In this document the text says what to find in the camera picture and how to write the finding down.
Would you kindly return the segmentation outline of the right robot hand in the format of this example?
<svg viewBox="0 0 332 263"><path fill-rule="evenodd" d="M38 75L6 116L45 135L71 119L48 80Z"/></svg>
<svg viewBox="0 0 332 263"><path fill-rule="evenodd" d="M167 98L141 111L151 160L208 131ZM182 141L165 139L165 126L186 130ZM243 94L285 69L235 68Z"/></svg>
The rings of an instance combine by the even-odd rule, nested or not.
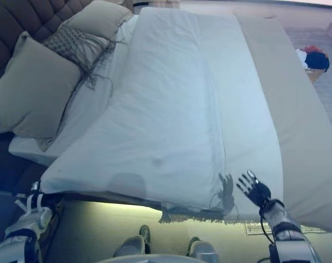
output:
<svg viewBox="0 0 332 263"><path fill-rule="evenodd" d="M263 208L271 200L270 189L251 170L238 178L236 186L259 208Z"/></svg>

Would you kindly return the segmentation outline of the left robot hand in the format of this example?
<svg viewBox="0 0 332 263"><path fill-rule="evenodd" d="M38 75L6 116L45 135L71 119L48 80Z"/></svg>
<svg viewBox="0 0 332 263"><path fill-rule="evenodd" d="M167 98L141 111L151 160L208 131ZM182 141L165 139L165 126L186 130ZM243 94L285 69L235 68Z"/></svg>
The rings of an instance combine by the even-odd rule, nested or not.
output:
<svg viewBox="0 0 332 263"><path fill-rule="evenodd" d="M20 193L16 194L16 200L14 203L25 213L25 215L35 212L42 213L46 209L49 209L52 215L55 212L55 207L45 200L44 193L40 189L40 183L40 181L34 182L28 195Z"/></svg>

